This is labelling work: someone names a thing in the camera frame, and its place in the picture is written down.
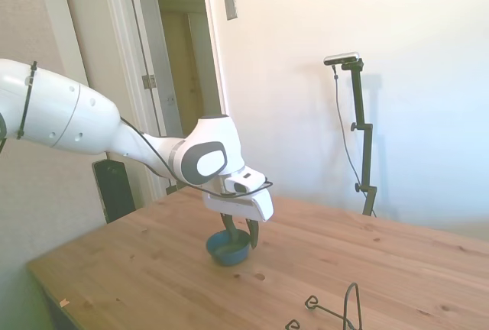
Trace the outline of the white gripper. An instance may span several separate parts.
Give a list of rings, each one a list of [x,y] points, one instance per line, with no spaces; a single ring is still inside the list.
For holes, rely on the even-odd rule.
[[[252,249],[257,247],[259,222],[266,222],[274,214],[272,198],[268,189],[262,189],[249,196],[230,199],[212,196],[204,192],[202,198],[206,208],[221,214],[222,223],[230,241],[237,241],[239,237],[232,216],[246,218]]]

